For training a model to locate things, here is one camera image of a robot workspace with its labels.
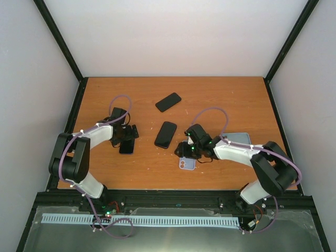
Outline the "lavender phone case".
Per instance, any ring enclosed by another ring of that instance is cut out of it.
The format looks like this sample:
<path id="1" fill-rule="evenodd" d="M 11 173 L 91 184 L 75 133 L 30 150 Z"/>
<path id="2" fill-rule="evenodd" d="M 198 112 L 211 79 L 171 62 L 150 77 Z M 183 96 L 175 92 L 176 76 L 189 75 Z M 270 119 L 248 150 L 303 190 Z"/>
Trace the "lavender phone case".
<path id="1" fill-rule="evenodd" d="M 193 171 L 195 169 L 196 160 L 186 157 L 181 157 L 179 159 L 179 168 L 182 170 Z"/>

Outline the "blue phone black screen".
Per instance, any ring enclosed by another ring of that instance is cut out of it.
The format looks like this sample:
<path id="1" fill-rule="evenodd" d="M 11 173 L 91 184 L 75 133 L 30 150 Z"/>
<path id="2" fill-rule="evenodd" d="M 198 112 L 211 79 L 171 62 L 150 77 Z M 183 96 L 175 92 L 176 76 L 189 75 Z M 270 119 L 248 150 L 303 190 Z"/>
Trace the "blue phone black screen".
<path id="1" fill-rule="evenodd" d="M 134 152 L 135 139 L 126 140 L 121 142 L 119 147 L 120 154 L 133 154 Z"/>

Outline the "purple phone black screen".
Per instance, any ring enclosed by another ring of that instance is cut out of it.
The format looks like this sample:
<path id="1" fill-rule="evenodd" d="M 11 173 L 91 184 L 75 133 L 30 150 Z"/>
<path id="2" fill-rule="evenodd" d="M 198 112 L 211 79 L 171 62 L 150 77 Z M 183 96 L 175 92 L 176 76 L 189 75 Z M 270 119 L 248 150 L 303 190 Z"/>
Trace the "purple phone black screen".
<path id="1" fill-rule="evenodd" d="M 163 122 L 154 141 L 154 145 L 163 149 L 167 149 L 170 146 L 176 129 L 177 125 L 175 123 L 168 121 Z"/>

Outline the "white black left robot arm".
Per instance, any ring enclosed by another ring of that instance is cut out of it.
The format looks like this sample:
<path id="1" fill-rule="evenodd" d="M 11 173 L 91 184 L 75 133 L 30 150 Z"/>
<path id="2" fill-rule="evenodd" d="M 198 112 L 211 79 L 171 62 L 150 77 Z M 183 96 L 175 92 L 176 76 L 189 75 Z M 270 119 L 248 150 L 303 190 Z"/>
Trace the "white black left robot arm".
<path id="1" fill-rule="evenodd" d="M 89 196 L 91 206 L 100 212 L 108 208 L 109 198 L 106 186 L 89 172 L 90 150 L 105 141 L 119 149 L 134 146 L 139 133 L 136 125 L 125 122 L 125 117 L 130 117 L 126 110 L 114 107 L 108 117 L 87 131 L 61 133 L 50 159 L 49 173 Z"/>

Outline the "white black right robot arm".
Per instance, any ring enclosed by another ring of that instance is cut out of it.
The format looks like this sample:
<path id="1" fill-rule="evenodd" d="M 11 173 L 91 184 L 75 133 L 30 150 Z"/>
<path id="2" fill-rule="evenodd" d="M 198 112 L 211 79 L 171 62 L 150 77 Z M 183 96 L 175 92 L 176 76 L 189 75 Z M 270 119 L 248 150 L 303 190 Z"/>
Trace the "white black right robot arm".
<path id="1" fill-rule="evenodd" d="M 241 188 L 235 199 L 240 208 L 263 198 L 282 196 L 290 186 L 301 182 L 301 171 L 275 142 L 253 145 L 222 135 L 211 138 L 199 124 L 189 127 L 185 135 L 187 140 L 179 143 L 174 152 L 180 158 L 229 160 L 253 168 L 257 179 Z"/>

